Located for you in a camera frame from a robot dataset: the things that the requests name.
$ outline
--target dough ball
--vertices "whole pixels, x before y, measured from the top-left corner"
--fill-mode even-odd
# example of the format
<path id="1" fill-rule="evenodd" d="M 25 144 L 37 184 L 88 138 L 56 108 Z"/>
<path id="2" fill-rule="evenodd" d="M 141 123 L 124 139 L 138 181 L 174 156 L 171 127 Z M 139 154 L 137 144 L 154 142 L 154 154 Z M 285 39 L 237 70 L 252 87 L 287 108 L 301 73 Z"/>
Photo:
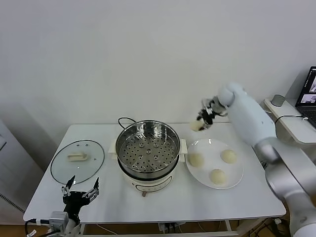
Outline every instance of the dough ball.
<path id="1" fill-rule="evenodd" d="M 209 174 L 210 180 L 214 184 L 225 184 L 226 183 L 226 174 L 221 169 L 214 169 Z"/>
<path id="2" fill-rule="evenodd" d="M 189 154 L 189 162 L 194 167 L 202 167 L 204 159 L 201 154 Z"/>
<path id="3" fill-rule="evenodd" d="M 221 158 L 223 161 L 226 163 L 232 164 L 235 163 L 237 160 L 237 155 L 234 151 L 232 150 L 224 150 L 221 153 Z"/>
<path id="4" fill-rule="evenodd" d="M 195 120 L 193 122 L 190 122 L 190 129 L 194 132 L 198 132 L 204 125 L 204 122 L 201 120 Z"/>

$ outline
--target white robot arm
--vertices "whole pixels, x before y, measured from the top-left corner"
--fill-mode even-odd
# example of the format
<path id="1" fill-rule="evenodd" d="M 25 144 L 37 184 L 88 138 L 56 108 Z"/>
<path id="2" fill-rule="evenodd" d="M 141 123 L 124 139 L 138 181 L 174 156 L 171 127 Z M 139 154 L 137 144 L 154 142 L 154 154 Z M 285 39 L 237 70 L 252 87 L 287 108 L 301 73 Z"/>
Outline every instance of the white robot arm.
<path id="1" fill-rule="evenodd" d="M 237 134 L 258 158 L 269 163 L 267 183 L 289 207 L 291 235 L 316 236 L 316 208 L 310 200 L 316 194 L 316 166 L 308 156 L 277 139 L 273 121 L 239 84 L 228 84 L 217 97 L 203 100 L 202 106 L 197 118 L 203 121 L 201 130 L 209 128 L 212 119 L 226 111 Z"/>

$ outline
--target desk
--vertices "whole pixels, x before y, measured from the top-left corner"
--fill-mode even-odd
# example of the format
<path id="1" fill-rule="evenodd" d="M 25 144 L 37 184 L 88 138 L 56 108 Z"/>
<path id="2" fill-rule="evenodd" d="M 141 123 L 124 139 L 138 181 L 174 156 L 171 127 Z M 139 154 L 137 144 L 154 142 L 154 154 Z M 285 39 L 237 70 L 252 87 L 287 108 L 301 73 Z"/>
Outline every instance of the desk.
<path id="1" fill-rule="evenodd" d="M 301 115 L 294 107 L 294 100 L 286 100 L 281 107 L 271 104 L 271 99 L 265 99 L 266 106 L 270 109 L 275 117 L 283 115 Z M 316 129 L 302 118 L 280 118 L 281 123 L 293 139 L 303 145 L 316 144 Z"/>
<path id="2" fill-rule="evenodd" d="M 237 137 L 230 123 L 215 123 L 211 129 L 193 132 L 188 124 L 170 124 L 187 144 L 202 138 L 215 138 L 242 154 L 244 176 L 227 190 L 216 190 L 199 183 L 185 163 L 178 163 L 174 180 L 163 190 L 142 197 L 123 179 L 117 162 L 105 154 L 105 161 L 92 178 L 73 185 L 72 190 L 88 191 L 96 177 L 100 178 L 100 195 L 81 209 L 82 223 L 146 223 L 187 222 L 233 219 L 256 219 L 282 216 L 286 213 L 281 201 L 267 185 L 265 173 L 252 148 Z M 69 127 L 57 152 L 71 142 L 94 140 L 109 150 L 117 138 L 119 125 L 77 124 Z M 46 170 L 25 214 L 31 218 L 48 219 L 52 211 L 63 210 L 61 184 Z"/>

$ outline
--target laptop screen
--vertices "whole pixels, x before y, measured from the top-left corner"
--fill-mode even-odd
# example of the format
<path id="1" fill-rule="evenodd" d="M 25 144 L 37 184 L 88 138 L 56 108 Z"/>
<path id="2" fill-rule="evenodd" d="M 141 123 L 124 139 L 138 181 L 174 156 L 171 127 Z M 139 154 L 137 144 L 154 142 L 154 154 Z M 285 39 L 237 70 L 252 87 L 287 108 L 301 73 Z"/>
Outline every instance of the laptop screen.
<path id="1" fill-rule="evenodd" d="M 311 67 L 296 106 L 316 106 L 316 67 Z"/>

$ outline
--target stainless steel steamer basket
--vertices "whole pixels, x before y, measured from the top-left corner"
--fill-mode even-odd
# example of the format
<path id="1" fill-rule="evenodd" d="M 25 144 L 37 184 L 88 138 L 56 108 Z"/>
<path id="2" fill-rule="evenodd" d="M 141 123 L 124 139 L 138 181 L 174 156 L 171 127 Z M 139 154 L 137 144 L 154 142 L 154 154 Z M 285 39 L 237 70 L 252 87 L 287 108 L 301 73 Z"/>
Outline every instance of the stainless steel steamer basket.
<path id="1" fill-rule="evenodd" d="M 178 162 L 180 139 L 167 124 L 144 120 L 124 129 L 116 141 L 121 169 L 143 181 L 157 180 L 169 174 Z"/>

